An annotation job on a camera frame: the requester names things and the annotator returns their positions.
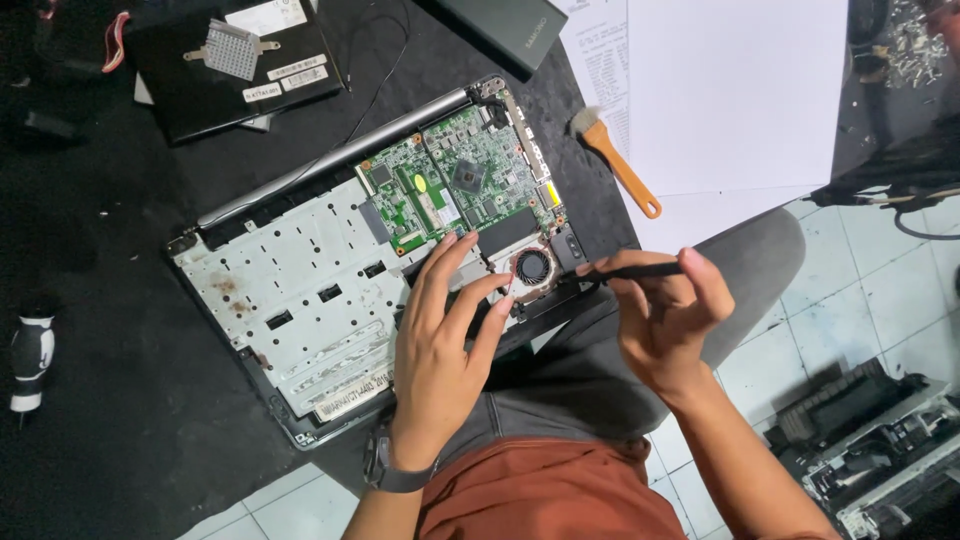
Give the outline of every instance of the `green circuit board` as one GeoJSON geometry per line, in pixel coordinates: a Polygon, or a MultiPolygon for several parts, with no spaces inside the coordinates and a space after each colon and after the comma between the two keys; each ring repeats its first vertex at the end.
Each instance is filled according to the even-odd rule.
{"type": "Polygon", "coordinates": [[[354,166],[399,255],[528,208],[545,233],[563,223],[560,196],[535,178],[517,135],[527,128],[507,118],[505,107],[472,105],[354,166]]]}

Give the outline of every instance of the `black tool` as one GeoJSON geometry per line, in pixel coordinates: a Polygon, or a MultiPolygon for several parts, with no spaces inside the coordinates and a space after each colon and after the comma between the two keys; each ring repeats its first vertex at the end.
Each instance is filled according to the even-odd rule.
{"type": "Polygon", "coordinates": [[[54,331],[50,329],[53,320],[49,313],[24,313],[10,345],[10,362],[17,382],[10,410],[20,414],[21,429],[24,416],[40,406],[43,375],[54,357],[54,331]]]}
{"type": "Polygon", "coordinates": [[[621,280],[666,278],[668,276],[679,276],[683,272],[678,262],[660,262],[658,264],[645,264],[642,266],[627,266],[606,273],[593,270],[584,276],[577,276],[575,273],[569,272],[562,277],[562,281],[599,283],[609,281],[612,278],[620,278],[621,280]]]}

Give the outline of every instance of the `open laptop chassis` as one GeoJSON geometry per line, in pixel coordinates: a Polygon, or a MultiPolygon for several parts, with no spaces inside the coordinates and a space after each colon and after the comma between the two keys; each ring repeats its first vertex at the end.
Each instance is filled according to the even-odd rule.
{"type": "Polygon", "coordinates": [[[179,277],[297,448],[393,402],[404,304],[446,232],[480,232],[451,298],[490,272],[515,274],[477,315],[503,292],[514,296],[511,347],[532,337],[517,340],[525,323],[587,293],[560,280],[587,260],[533,139],[505,82],[491,76],[224,205],[168,244],[179,277]]]}

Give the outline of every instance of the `black mat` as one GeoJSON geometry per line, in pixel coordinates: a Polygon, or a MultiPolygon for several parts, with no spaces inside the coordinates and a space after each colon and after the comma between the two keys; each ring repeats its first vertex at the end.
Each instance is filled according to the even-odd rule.
{"type": "MultiPolygon", "coordinates": [[[[366,3],[322,2],[331,47],[366,3]]],[[[419,6],[413,39],[360,133],[456,86],[501,71],[419,6]]],[[[370,13],[393,13],[396,2],[370,13]]],[[[186,532],[310,459],[355,471],[342,443],[300,453],[160,255],[185,224],[325,153],[367,107],[402,42],[385,22],[357,39],[354,91],[289,111],[260,135],[234,130],[170,150],[132,72],[49,92],[83,110],[85,146],[0,148],[0,337],[34,288],[60,294],[57,351],[39,413],[22,432],[0,417],[0,537],[162,538],[186,532]]],[[[636,242],[612,175],[565,135],[583,106],[563,47],[526,84],[508,77],[591,258],[636,242]]],[[[0,368],[4,396],[12,378],[0,368]]]]}

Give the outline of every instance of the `hand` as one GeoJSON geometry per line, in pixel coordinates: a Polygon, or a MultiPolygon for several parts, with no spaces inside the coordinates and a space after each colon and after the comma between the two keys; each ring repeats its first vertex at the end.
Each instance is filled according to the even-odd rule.
{"type": "Polygon", "coordinates": [[[622,250],[612,258],[577,268],[610,272],[625,266],[678,260],[682,276],[638,282],[610,280],[620,305],[617,342],[620,353],[636,376],[668,405],[696,391],[699,381],[712,380],[700,359],[707,333],[733,313],[733,296],[720,271],[692,248],[677,258],[669,255],[622,250]]]}
{"type": "Polygon", "coordinates": [[[445,236],[423,265],[407,300],[396,339],[396,415],[391,427],[392,466],[399,470],[428,468],[467,420],[514,305],[510,297],[493,305],[473,348],[464,351],[477,304],[511,278],[491,274],[470,283],[444,316],[450,276],[476,243],[477,233],[460,241],[454,233],[445,236]]]}

